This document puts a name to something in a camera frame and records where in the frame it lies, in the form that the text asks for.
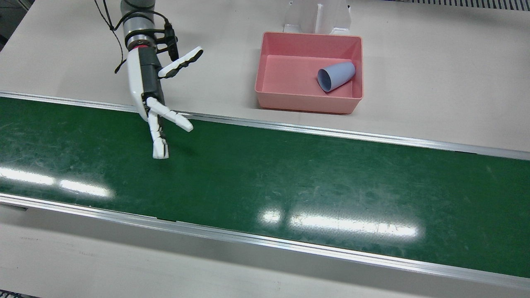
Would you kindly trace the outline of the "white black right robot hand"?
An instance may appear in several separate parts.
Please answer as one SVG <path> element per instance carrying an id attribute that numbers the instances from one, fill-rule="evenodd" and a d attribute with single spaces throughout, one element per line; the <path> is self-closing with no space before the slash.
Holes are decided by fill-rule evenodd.
<path id="1" fill-rule="evenodd" d="M 126 65 L 129 89 L 138 114 L 148 123 L 154 159 L 169 157 L 161 119 L 169 120 L 186 132 L 191 132 L 194 128 L 186 117 L 164 104 L 160 81 L 176 76 L 182 68 L 196 62 L 203 53 L 204 49 L 198 46 L 165 67 L 161 66 L 155 49 L 150 46 L 137 46 L 128 53 Z"/>

